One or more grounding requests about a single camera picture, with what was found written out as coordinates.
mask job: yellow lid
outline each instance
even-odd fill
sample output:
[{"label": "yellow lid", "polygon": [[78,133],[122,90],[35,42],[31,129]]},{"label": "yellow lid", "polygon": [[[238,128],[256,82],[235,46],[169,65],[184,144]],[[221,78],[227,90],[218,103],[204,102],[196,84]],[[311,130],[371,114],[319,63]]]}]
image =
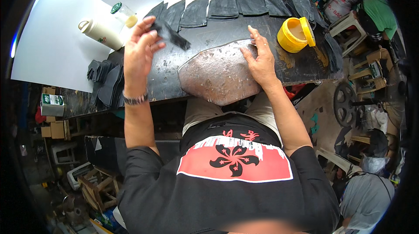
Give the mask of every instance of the yellow lid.
[{"label": "yellow lid", "polygon": [[302,27],[302,31],[306,36],[307,43],[310,47],[314,47],[316,45],[316,39],[314,38],[313,30],[311,29],[310,23],[308,22],[306,17],[300,18],[300,23]]}]

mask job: glass jar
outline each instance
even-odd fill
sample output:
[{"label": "glass jar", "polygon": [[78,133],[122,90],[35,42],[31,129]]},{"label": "glass jar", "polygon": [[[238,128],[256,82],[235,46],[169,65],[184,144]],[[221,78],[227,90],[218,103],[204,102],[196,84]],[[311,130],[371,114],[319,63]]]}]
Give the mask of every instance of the glass jar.
[{"label": "glass jar", "polygon": [[136,13],[134,13],[129,7],[118,2],[111,9],[111,14],[115,16],[117,20],[125,24],[126,27],[134,27],[138,21]]}]

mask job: metal watch band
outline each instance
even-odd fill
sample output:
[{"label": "metal watch band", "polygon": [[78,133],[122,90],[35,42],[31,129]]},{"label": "metal watch band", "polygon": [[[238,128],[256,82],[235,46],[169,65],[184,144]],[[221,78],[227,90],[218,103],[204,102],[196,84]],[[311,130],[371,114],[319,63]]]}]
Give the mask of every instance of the metal watch band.
[{"label": "metal watch band", "polygon": [[124,103],[127,105],[139,105],[146,101],[148,101],[148,93],[144,93],[139,97],[126,97],[125,90],[122,91],[122,95],[124,96]]}]

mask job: workbench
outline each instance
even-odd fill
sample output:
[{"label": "workbench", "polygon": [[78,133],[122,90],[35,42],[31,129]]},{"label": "workbench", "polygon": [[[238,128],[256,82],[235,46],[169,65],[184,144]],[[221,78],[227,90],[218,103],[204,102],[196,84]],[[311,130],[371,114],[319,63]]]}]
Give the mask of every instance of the workbench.
[{"label": "workbench", "polygon": [[[248,25],[258,29],[259,33],[267,38],[275,57],[276,76],[284,86],[343,78],[342,72],[334,74],[330,72],[327,55],[318,48],[324,39],[320,26],[314,29],[316,47],[306,46],[298,53],[288,53],[282,49],[276,35],[284,21],[284,18],[270,17],[269,15],[259,17],[240,15],[238,19],[231,21],[208,21],[205,27],[182,28],[179,34],[191,43],[189,50],[183,51],[167,42],[164,49],[154,54],[147,84],[151,104],[157,101],[187,97],[188,94],[181,89],[179,83],[178,68],[203,50],[249,38]],[[108,60],[123,64],[124,47],[109,54]],[[91,93],[65,88],[60,88],[59,93],[64,97],[66,103],[64,118],[112,111],[103,104],[92,105],[90,103]]]}]

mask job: white bottle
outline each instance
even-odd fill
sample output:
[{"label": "white bottle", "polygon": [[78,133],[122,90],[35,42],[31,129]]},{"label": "white bottle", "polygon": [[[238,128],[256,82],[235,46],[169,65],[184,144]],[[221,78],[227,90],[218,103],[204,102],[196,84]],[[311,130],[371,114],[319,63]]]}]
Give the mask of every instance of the white bottle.
[{"label": "white bottle", "polygon": [[90,37],[113,50],[117,51],[123,45],[118,33],[111,31],[105,25],[97,21],[95,22],[93,19],[81,20],[78,28],[81,33],[84,33],[87,37]]}]

